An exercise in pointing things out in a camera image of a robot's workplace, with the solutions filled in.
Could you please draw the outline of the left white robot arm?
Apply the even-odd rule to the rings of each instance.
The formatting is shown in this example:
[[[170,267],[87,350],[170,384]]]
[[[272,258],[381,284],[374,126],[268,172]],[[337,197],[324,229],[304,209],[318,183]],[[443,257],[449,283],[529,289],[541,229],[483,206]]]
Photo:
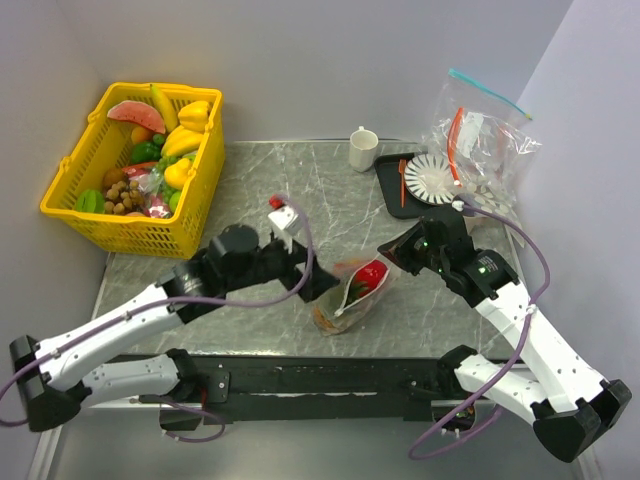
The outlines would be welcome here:
[[[235,224],[208,247],[180,263],[123,305],[69,332],[10,345],[25,425],[44,432],[84,407],[141,394],[179,402],[198,390],[196,367],[183,350],[150,360],[116,363],[114,357],[147,336],[186,325],[223,306],[241,306],[228,294],[279,281],[285,297],[309,303],[338,285],[318,263],[313,247],[287,233],[261,246],[250,226]]]

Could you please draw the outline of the polka dot zip bag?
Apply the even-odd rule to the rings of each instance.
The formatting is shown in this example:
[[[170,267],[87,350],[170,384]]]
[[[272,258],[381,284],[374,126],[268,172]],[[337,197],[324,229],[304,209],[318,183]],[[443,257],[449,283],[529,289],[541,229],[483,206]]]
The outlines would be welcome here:
[[[332,274],[340,281],[315,302],[312,320],[325,336],[339,335],[362,321],[399,279],[401,271],[371,251],[342,259]]]

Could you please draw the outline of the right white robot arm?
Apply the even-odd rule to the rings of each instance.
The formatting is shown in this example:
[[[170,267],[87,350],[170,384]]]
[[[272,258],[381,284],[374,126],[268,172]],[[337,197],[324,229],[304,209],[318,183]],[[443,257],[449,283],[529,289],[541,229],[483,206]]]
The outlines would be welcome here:
[[[571,463],[618,421],[632,399],[627,385],[592,368],[538,309],[509,263],[475,247],[462,213],[437,207],[378,252],[401,270],[428,269],[492,324],[513,347],[502,366],[461,345],[438,362],[437,384],[467,398],[430,429],[441,431],[480,398],[527,422],[542,446]]]

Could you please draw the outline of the red toy apple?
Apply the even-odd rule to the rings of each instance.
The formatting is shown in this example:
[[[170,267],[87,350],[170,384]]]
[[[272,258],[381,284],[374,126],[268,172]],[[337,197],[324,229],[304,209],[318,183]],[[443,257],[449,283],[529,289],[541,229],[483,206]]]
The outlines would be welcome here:
[[[387,265],[381,260],[372,260],[361,267],[353,277],[353,285],[360,295],[375,290],[388,273]]]

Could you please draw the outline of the red toy strawberries bunch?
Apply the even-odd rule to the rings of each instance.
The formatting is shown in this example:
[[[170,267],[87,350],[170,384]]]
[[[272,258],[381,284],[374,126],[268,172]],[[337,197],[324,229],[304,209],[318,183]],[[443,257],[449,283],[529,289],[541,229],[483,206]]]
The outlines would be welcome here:
[[[347,307],[370,292],[369,284],[364,280],[352,280],[347,290],[344,306]]]

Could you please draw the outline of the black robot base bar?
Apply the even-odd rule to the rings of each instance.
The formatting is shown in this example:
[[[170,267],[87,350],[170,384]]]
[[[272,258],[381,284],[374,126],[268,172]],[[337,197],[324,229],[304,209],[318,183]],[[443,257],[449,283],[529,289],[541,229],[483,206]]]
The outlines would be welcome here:
[[[238,421],[430,421],[468,394],[434,358],[203,356],[169,399]]]

